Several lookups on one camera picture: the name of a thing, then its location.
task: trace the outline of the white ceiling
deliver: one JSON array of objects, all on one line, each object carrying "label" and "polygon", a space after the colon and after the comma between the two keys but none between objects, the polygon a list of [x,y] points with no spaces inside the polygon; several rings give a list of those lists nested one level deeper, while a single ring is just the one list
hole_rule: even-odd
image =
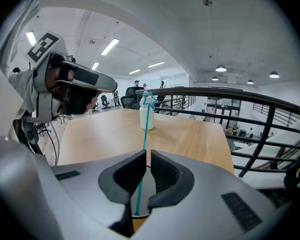
[{"label": "white ceiling", "polygon": [[[210,6],[204,6],[203,0],[106,2],[122,3],[122,8],[128,8],[135,15],[142,12],[145,4],[145,12],[150,12],[149,4],[158,8],[162,6],[166,18],[169,20],[171,17],[173,24],[180,24],[182,35],[190,46],[191,62],[194,63],[197,73],[196,82],[212,82],[211,78],[217,75],[215,68],[219,64],[228,69],[227,73],[219,77],[220,83],[227,83],[229,74],[236,77],[239,85],[247,85],[249,79],[254,81],[254,86],[300,80],[298,38],[285,16],[270,0],[212,0]],[[71,7],[69,0],[58,0],[57,6],[62,6],[62,3],[65,7]],[[173,46],[173,41],[176,41],[172,33],[174,30],[170,31],[171,25],[167,27],[167,22],[164,23],[162,18],[162,29],[165,32],[163,36],[160,33],[161,37],[167,36],[167,40],[172,37],[169,40],[172,44],[170,48],[178,49],[179,57],[174,57],[176,60],[157,44],[160,40],[157,39],[155,43],[123,23],[124,19],[118,21],[96,13],[98,9],[101,10],[101,4],[93,9],[95,12],[64,7],[42,8],[39,18],[30,22],[22,33],[23,39],[13,65],[28,67],[23,59],[23,55],[30,49],[26,32],[34,31],[35,37],[39,38],[45,31],[51,30],[65,37],[68,52],[77,57],[78,63],[92,67],[94,62],[99,62],[97,70],[106,74],[138,77],[154,70],[180,69],[181,66],[176,61],[179,61],[182,49],[178,45]],[[143,20],[147,20],[147,13],[143,16]],[[149,19],[153,19],[153,16],[154,14],[148,13]],[[114,37],[120,39],[119,44],[108,55],[102,56],[101,52]],[[94,40],[95,44],[90,44],[89,40]],[[166,63],[148,68],[152,63],[160,61]],[[136,69],[140,69],[140,72],[128,74]],[[280,78],[269,78],[271,71],[277,71]]]},{"label": "white ceiling", "polygon": [[[19,67],[29,68],[24,55],[31,48],[26,36],[33,31],[38,40],[47,31],[64,37],[69,55],[77,58],[77,63],[91,68],[99,62],[97,71],[113,75],[138,77],[153,71],[167,68],[180,68],[179,64],[158,44],[133,27],[108,16],[77,8],[45,7],[41,8],[23,30],[16,58],[11,70]],[[102,51],[113,40],[119,43],[107,54]],[[149,65],[164,61],[165,64],[148,68]]]}]

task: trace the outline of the teal cable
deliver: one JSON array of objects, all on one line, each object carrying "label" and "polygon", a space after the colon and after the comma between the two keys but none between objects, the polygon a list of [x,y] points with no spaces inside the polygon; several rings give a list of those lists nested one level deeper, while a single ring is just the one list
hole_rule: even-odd
[{"label": "teal cable", "polygon": [[[145,131],[144,131],[144,141],[143,141],[143,150],[147,149],[147,139],[148,139],[148,122],[149,122],[149,112],[150,112],[150,105],[148,105],[148,110],[146,113],[146,123],[145,123]],[[140,202],[141,202],[141,192],[142,192],[142,180],[139,184],[139,190],[138,190],[138,198],[136,201],[136,208],[135,208],[135,216],[139,216],[139,210],[140,210]]]}]

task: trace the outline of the ceiling light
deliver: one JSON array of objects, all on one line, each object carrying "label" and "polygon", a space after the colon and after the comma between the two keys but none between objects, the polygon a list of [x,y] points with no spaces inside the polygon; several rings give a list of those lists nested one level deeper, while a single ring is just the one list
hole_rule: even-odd
[{"label": "ceiling light", "polygon": [[165,62],[162,61],[162,62],[159,62],[159,63],[156,63],[156,64],[152,64],[152,65],[148,66],[148,68],[152,68],[152,67],[155,67],[155,66],[158,66],[158,65],[161,65],[161,64],[165,64]]},{"label": "ceiling light", "polygon": [[140,69],[137,69],[135,71],[130,72],[129,74],[133,74],[133,73],[136,73],[136,72],[139,72],[139,71],[140,71]]},{"label": "ceiling light", "polygon": [[271,77],[271,78],[279,78],[280,75],[279,75],[276,71],[272,71],[272,72],[270,73],[269,77]]},{"label": "ceiling light", "polygon": [[93,66],[92,66],[92,70],[96,70],[96,68],[98,67],[98,65],[99,65],[99,62],[95,62],[94,64],[93,64]]},{"label": "ceiling light", "polygon": [[26,33],[26,37],[28,38],[31,46],[34,46],[36,44],[37,41],[33,32]]},{"label": "ceiling light", "polygon": [[220,65],[216,66],[215,71],[218,71],[218,72],[226,72],[227,69],[226,69],[226,67],[225,67],[224,65],[221,65],[221,64],[220,64]]},{"label": "ceiling light", "polygon": [[101,53],[101,55],[107,55],[108,52],[110,52],[110,50],[119,42],[118,39],[113,39],[108,46],[103,50],[103,52]]}]

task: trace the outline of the plastic bottle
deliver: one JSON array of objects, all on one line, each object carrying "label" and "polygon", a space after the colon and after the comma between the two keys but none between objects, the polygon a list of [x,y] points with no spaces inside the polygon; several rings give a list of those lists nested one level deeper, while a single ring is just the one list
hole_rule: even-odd
[{"label": "plastic bottle", "polygon": [[[145,97],[142,96],[142,99],[140,100],[140,127],[141,129],[145,130],[146,129],[146,123],[147,123],[147,113],[148,113],[148,106],[149,105],[144,105]],[[147,103],[152,103],[153,100],[151,96],[147,96],[146,98]],[[155,127],[155,111],[154,109],[149,106],[149,121],[148,121],[148,130],[151,130],[153,127]]]}]

